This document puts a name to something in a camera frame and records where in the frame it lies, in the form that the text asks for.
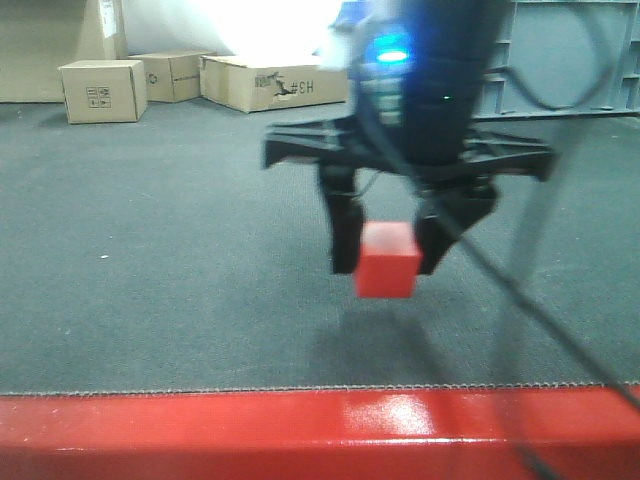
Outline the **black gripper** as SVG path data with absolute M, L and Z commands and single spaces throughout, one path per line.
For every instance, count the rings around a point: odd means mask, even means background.
M 426 184 L 549 178 L 554 152 L 548 145 L 481 132 L 472 121 L 508 11 L 506 1 L 375 1 L 356 28 L 352 114 L 270 126 L 264 168 L 293 159 L 321 164 L 333 274 L 352 274 L 359 261 L 365 214 L 355 169 Z M 491 180 L 427 192 L 414 221 L 419 275 L 432 275 L 497 199 Z

